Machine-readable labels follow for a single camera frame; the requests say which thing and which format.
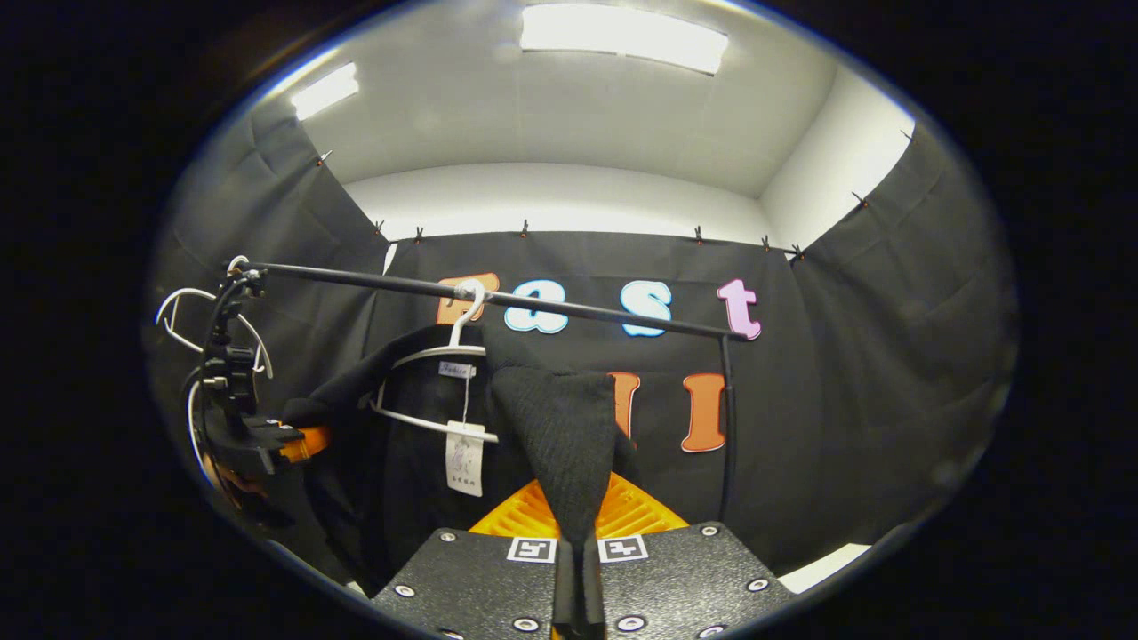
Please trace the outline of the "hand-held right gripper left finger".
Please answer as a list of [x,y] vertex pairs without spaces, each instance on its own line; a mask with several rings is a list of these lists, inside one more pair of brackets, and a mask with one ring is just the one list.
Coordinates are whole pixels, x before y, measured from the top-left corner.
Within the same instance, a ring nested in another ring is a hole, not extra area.
[[531,482],[471,528],[432,531],[371,604],[420,639],[556,639],[578,604],[572,564]]

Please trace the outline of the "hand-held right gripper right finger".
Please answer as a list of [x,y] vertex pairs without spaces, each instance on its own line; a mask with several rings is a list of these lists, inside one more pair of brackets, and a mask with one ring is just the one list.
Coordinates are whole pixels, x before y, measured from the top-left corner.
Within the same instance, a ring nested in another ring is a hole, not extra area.
[[744,635],[797,598],[725,524],[690,524],[617,474],[582,579],[605,639]]

